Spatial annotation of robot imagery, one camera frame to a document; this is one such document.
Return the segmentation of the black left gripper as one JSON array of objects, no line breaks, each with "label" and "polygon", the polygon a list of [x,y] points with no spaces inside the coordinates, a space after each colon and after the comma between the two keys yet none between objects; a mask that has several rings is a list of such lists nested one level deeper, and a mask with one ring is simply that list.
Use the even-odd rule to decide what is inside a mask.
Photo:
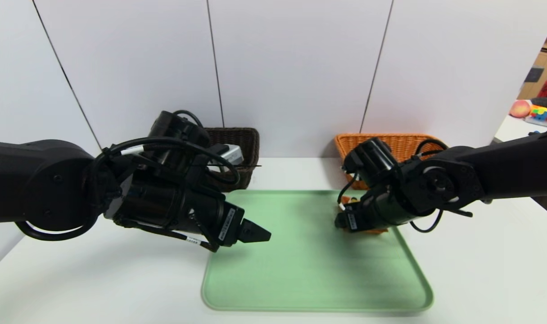
[{"label": "black left gripper", "polygon": [[259,243],[271,239],[268,230],[243,219],[243,213],[218,190],[181,190],[181,231],[201,234],[210,248],[230,247],[237,240]]}]

